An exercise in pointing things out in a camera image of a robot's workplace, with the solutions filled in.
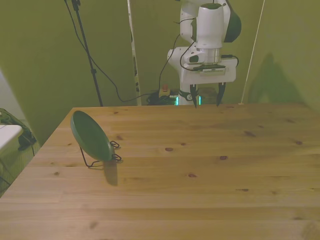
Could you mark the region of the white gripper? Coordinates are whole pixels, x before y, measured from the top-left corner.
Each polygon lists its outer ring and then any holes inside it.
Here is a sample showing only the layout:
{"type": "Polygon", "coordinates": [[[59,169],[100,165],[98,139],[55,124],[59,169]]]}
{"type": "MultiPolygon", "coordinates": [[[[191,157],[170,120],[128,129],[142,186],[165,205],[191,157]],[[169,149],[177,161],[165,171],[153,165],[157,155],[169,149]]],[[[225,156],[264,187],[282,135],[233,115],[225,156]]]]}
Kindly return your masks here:
{"type": "Polygon", "coordinates": [[[218,84],[216,106],[218,107],[223,99],[226,83],[236,80],[237,59],[235,57],[223,58],[218,64],[184,64],[181,70],[180,82],[190,84],[190,94],[194,107],[197,108],[197,84],[218,84]]]}

